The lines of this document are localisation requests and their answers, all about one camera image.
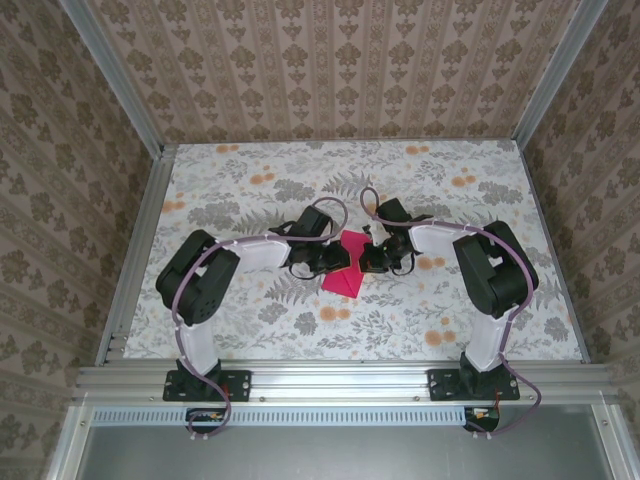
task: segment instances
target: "purple cable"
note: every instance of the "purple cable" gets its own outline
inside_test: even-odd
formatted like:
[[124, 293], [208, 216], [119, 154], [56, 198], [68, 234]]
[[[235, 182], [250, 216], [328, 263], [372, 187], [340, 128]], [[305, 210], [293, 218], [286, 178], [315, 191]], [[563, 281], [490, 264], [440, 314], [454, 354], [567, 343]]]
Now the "purple cable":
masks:
[[524, 378], [522, 375], [520, 375], [518, 372], [516, 372], [513, 369], [513, 367], [509, 365], [509, 363], [507, 362], [507, 359], [504, 356], [504, 350], [507, 346], [507, 339], [509, 338], [509, 332], [511, 331], [511, 326], [513, 325], [513, 319], [522, 310], [524, 310], [531, 303], [531, 300], [533, 299], [533, 279], [531, 278], [531, 274], [529, 273], [529, 270], [527, 269], [527, 266], [525, 265], [524, 261], [522, 260], [522, 258], [520, 258], [520, 255], [518, 255], [518, 253], [513, 248], [511, 248], [504, 240], [502, 240], [501, 238], [495, 236], [490, 232], [484, 231], [482, 228], [479, 228], [479, 227], [443, 222], [441, 220], [434, 220], [434, 219], [422, 220], [420, 222], [392, 222], [392, 221], [380, 218], [378, 215], [376, 215], [374, 212], [371, 212], [371, 210], [367, 208], [367, 205], [365, 204], [365, 201], [364, 201], [364, 195], [366, 192], [371, 192], [375, 196], [376, 209], [380, 205], [380, 197], [378, 196], [378, 192], [376, 192], [376, 190], [372, 187], [365, 187], [360, 192], [360, 205], [362, 206], [365, 213], [369, 217], [371, 217], [373, 220], [380, 222], [382, 224], [390, 225], [394, 227], [407, 227], [407, 226], [417, 227], [420, 225], [436, 225], [439, 227], [445, 227], [452, 230], [464, 230], [464, 231], [478, 233], [484, 237], [487, 237], [488, 239], [492, 240], [494, 243], [504, 248], [522, 270], [522, 273], [524, 274], [525, 280], [527, 282], [527, 298], [524, 300], [524, 302], [522, 302], [518, 306], [518, 308], [516, 308], [515, 310], [512, 310], [511, 313], [509, 314], [509, 317], [507, 318], [507, 323], [505, 325], [504, 332], [502, 334], [502, 340], [500, 341], [500, 351], [498, 353], [498, 357], [500, 358], [500, 362], [502, 362], [502, 365], [504, 365], [504, 368], [506, 368], [511, 375], [516, 377], [518, 380], [520, 380], [522, 383], [524, 383], [529, 388], [531, 388], [534, 392], [536, 392], [536, 395], [537, 395], [536, 401], [533, 403], [531, 408], [524, 413], [524, 415], [518, 418], [518, 420], [510, 423], [506, 427], [499, 428], [498, 430], [495, 430], [491, 433], [487, 432], [486, 430], [484, 430], [479, 425], [476, 425], [475, 423], [467, 422], [472, 427], [478, 429], [480, 432], [483, 432], [487, 437], [500, 435], [502, 433], [506, 433], [512, 430], [513, 428], [517, 427], [522, 422], [524, 422], [538, 408], [538, 406], [540, 405], [540, 402], [542, 401], [542, 392], [540, 392], [540, 389], [536, 387], [532, 382], [530, 382], [529, 380]]
[[226, 410], [225, 416], [222, 419], [222, 422], [220, 423], [218, 428], [216, 428], [212, 432], [211, 435], [208, 435], [208, 434], [200, 435], [193, 431], [193, 420], [198, 416], [205, 415], [204, 413], [193, 414], [189, 418], [189, 423], [187, 425], [187, 429], [189, 430], [189, 433], [191, 433], [192, 439], [195, 439], [198, 435], [200, 435], [200, 437], [206, 440], [209, 436], [217, 435], [218, 433], [220, 433], [224, 429], [224, 427], [227, 425], [227, 423], [229, 423], [229, 420], [231, 419], [231, 401], [229, 400], [229, 397], [224, 393], [224, 391], [220, 388], [218, 384], [208, 379], [204, 375], [200, 374], [187, 358], [184, 345], [182, 344], [182, 339], [180, 338], [180, 326], [183, 325], [184, 322], [180, 319], [180, 317], [178, 317], [178, 305], [180, 303], [180, 299], [182, 298], [182, 295], [184, 293], [184, 290], [187, 284], [189, 283], [193, 275], [195, 275], [196, 270], [200, 268], [200, 266], [207, 260], [207, 258], [209, 258], [219, 248], [226, 247], [228, 245], [253, 242], [256, 240], [305, 241], [305, 242], [325, 242], [327, 240], [331, 240], [336, 235], [338, 235], [344, 229], [344, 227], [346, 227], [347, 220], [349, 219], [349, 212], [347, 210], [347, 206], [345, 205], [345, 203], [342, 200], [335, 197], [321, 197], [317, 199], [315, 202], [313, 202], [311, 205], [316, 206], [318, 203], [325, 202], [325, 201], [336, 202], [338, 205], [340, 205], [340, 207], [342, 207], [342, 210], [344, 213], [344, 220], [342, 221], [342, 224], [334, 232], [331, 232], [328, 235], [323, 235], [320, 237], [292, 237], [292, 236], [286, 236], [286, 235], [281, 236], [274, 233], [274, 234], [256, 235], [252, 237], [237, 238], [234, 240], [226, 240], [224, 242], [216, 243], [209, 249], [205, 250], [202, 253], [202, 255], [200, 255], [198, 260], [196, 260], [193, 266], [189, 269], [184, 279], [178, 286], [178, 290], [176, 290], [176, 294], [173, 297], [173, 302], [171, 303], [171, 318], [173, 319], [173, 322], [176, 324], [175, 337], [176, 337], [176, 343], [178, 344], [178, 350], [180, 350], [180, 359], [182, 361], [182, 364], [185, 366], [185, 368], [194, 377], [206, 383], [207, 385], [211, 386], [218, 393], [218, 395], [222, 397], [225, 403], [225, 410]]

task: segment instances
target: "purple wire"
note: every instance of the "purple wire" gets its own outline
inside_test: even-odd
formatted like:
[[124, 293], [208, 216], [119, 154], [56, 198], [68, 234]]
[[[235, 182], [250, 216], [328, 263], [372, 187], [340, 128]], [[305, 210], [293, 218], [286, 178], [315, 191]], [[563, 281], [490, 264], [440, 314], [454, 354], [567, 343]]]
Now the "purple wire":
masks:
[[293, 236], [287, 236], [287, 235], [281, 236], [281, 235], [277, 235], [277, 234], [273, 233], [273, 234], [255, 235], [255, 236], [251, 236], [251, 237], [237, 238], [237, 239], [234, 239], [234, 240], [226, 240], [226, 241], [223, 241], [223, 242], [216, 243], [212, 247], [210, 247], [207, 250], [205, 250], [202, 253], [202, 255], [200, 255], [198, 260], [195, 261], [193, 266], [189, 269], [189, 271], [185, 275], [184, 279], [182, 280], [182, 282], [178, 286], [178, 290], [176, 290], [176, 294], [173, 297], [173, 302], [171, 303], [171, 318], [173, 319], [173, 322], [176, 325], [175, 337], [176, 337], [176, 343], [178, 344], [178, 350], [180, 350], [180, 360], [182, 361], [182, 364], [185, 366], [185, 368], [189, 371], [189, 373], [191, 373], [191, 375], [196, 377], [198, 380], [206, 383], [207, 385], [211, 386], [218, 393], [218, 395], [220, 395], [220, 397], [222, 397], [222, 399], [224, 400], [224, 403], [225, 403], [225, 416], [224, 416], [222, 422], [220, 423], [220, 425], [218, 426], [218, 428], [216, 428], [211, 433], [211, 435], [209, 435], [209, 434], [201, 435], [201, 434], [197, 434], [196, 432], [193, 431], [193, 420], [196, 417], [200, 416], [200, 415], [204, 415], [204, 413], [195, 413], [194, 415], [192, 415], [189, 418], [189, 423], [187, 425], [187, 429], [189, 430], [189, 433], [191, 433], [191, 438], [192, 439], [196, 438], [198, 435], [200, 435], [200, 437], [203, 437], [206, 440], [209, 436], [213, 436], [213, 435], [219, 434], [224, 429], [224, 427], [227, 425], [227, 423], [229, 423], [229, 420], [231, 419], [231, 401], [229, 400], [229, 397], [227, 396], [227, 394], [224, 393], [224, 391], [220, 388], [220, 386], [218, 384], [216, 384], [214, 381], [208, 379], [204, 375], [200, 374], [195, 369], [193, 364], [189, 361], [189, 358], [187, 357], [187, 354], [185, 352], [184, 345], [182, 343], [182, 338], [180, 337], [180, 326], [183, 325], [184, 322], [178, 316], [178, 305], [180, 303], [180, 299], [182, 298], [182, 295], [184, 294], [184, 290], [185, 290], [187, 284], [189, 283], [191, 278], [195, 275], [196, 270], [198, 270], [198, 268], [200, 268], [200, 266], [216, 250], [218, 250], [218, 249], [220, 249], [222, 247], [226, 247], [226, 246], [234, 245], [234, 244], [240, 244], [240, 243], [253, 242], [253, 241], [256, 241], [256, 240], [279, 240], [279, 241], [301, 241], [302, 240], [302, 241], [305, 241], [305, 242], [325, 242], [327, 240], [331, 240], [336, 235], [338, 235], [344, 229], [344, 227], [346, 227], [347, 221], [349, 219], [349, 212], [347, 210], [347, 206], [345, 205], [345, 203], [342, 200], [340, 200], [339, 198], [335, 198], [335, 197], [321, 197], [321, 198], [317, 199], [315, 202], [313, 202], [312, 206], [316, 206], [318, 203], [325, 202], [325, 201], [335, 202], [338, 205], [340, 205], [340, 207], [342, 207], [342, 210], [343, 210], [343, 213], [344, 213], [344, 220], [342, 221], [342, 224], [340, 224], [340, 226], [335, 231], [329, 233], [328, 235], [322, 235], [320, 237], [293, 237]]
[[468, 232], [478, 233], [478, 234], [480, 234], [480, 235], [492, 240], [494, 243], [500, 245], [502, 248], [504, 248], [507, 251], [507, 253], [511, 256], [511, 258], [513, 258], [513, 260], [515, 260], [515, 262], [518, 264], [518, 266], [522, 270], [522, 273], [524, 274], [525, 280], [527, 282], [527, 298], [524, 300], [524, 302], [522, 302], [518, 306], [518, 308], [516, 308], [515, 310], [512, 310], [511, 313], [509, 314], [509, 317], [507, 318], [507, 323], [505, 325], [504, 332], [502, 334], [502, 340], [500, 341], [500, 351], [498, 353], [498, 357], [500, 358], [500, 362], [502, 362], [502, 365], [504, 365], [504, 368], [506, 368], [507, 371], [511, 375], [516, 377], [518, 380], [520, 380], [522, 383], [524, 383], [529, 388], [531, 388], [534, 392], [536, 392], [536, 395], [537, 395], [536, 401], [533, 403], [533, 405], [531, 406], [531, 408], [529, 410], [527, 410], [520, 418], [518, 418], [518, 420], [510, 423], [506, 427], [499, 428], [498, 430], [495, 430], [495, 431], [493, 431], [491, 433], [487, 432], [485, 429], [483, 429], [479, 425], [476, 425], [475, 423], [467, 422], [472, 427], [474, 427], [474, 428], [480, 430], [481, 432], [483, 432], [487, 437], [494, 436], [494, 435], [500, 435], [502, 433], [506, 433], [506, 432], [512, 430], [513, 428], [517, 427], [522, 422], [524, 422], [538, 408], [538, 406], [540, 405], [540, 402], [542, 401], [542, 392], [540, 392], [540, 389], [537, 386], [535, 386], [531, 381], [527, 380], [522, 375], [520, 375], [518, 372], [516, 372], [513, 369], [513, 367], [511, 367], [511, 365], [509, 365], [509, 362], [507, 362], [507, 359], [504, 356], [504, 351], [505, 351], [505, 348], [507, 346], [507, 339], [509, 338], [509, 332], [511, 331], [511, 326], [513, 325], [514, 318], [522, 310], [524, 310], [531, 303], [531, 300], [533, 299], [533, 278], [531, 278], [531, 274], [529, 273], [529, 270], [527, 269], [527, 266], [525, 265], [524, 260], [522, 260], [520, 255], [518, 255], [518, 253], [513, 248], [511, 248], [511, 246], [509, 246], [504, 240], [502, 240], [501, 238], [495, 236], [494, 234], [492, 234], [490, 232], [486, 232], [485, 230], [483, 230], [482, 228], [479, 228], [479, 227], [474, 227], [474, 226], [471, 226], [471, 225], [461, 225], [461, 224], [458, 224], [458, 223], [444, 222], [444, 221], [435, 220], [435, 219], [427, 219], [427, 220], [422, 220], [422, 221], [419, 221], [419, 222], [392, 222], [392, 221], [380, 218], [378, 215], [376, 215], [374, 212], [371, 212], [371, 210], [369, 210], [367, 208], [367, 205], [365, 204], [365, 201], [364, 201], [364, 195], [365, 195], [366, 192], [371, 192], [375, 196], [376, 209], [380, 205], [380, 197], [378, 196], [378, 192], [376, 192], [376, 190], [374, 188], [372, 188], [372, 187], [365, 187], [360, 192], [360, 205], [362, 206], [362, 208], [365, 211], [365, 213], [369, 217], [371, 217], [373, 220], [375, 220], [377, 222], [380, 222], [382, 224], [390, 225], [390, 226], [394, 226], [394, 227], [407, 227], [407, 226], [417, 227], [417, 226], [420, 226], [420, 225], [436, 225], [436, 226], [439, 226], [439, 227], [445, 227], [445, 228], [449, 228], [449, 229], [452, 229], [452, 230], [464, 230], [464, 231], [468, 231]]

